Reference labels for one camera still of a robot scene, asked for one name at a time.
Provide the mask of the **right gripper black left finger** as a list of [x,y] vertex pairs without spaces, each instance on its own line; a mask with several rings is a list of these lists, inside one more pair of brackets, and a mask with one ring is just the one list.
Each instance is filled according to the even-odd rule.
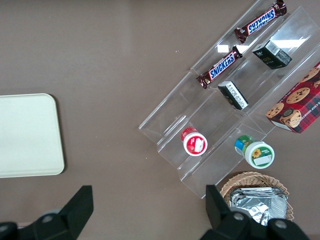
[[18,230],[19,240],[76,240],[94,210],[91,185],[82,186],[58,212],[41,216]]

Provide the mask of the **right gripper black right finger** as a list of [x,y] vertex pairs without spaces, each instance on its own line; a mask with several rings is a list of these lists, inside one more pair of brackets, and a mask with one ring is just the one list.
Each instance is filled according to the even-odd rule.
[[206,186],[205,208],[211,229],[202,240],[267,240],[267,228],[247,214],[232,211],[215,185]]

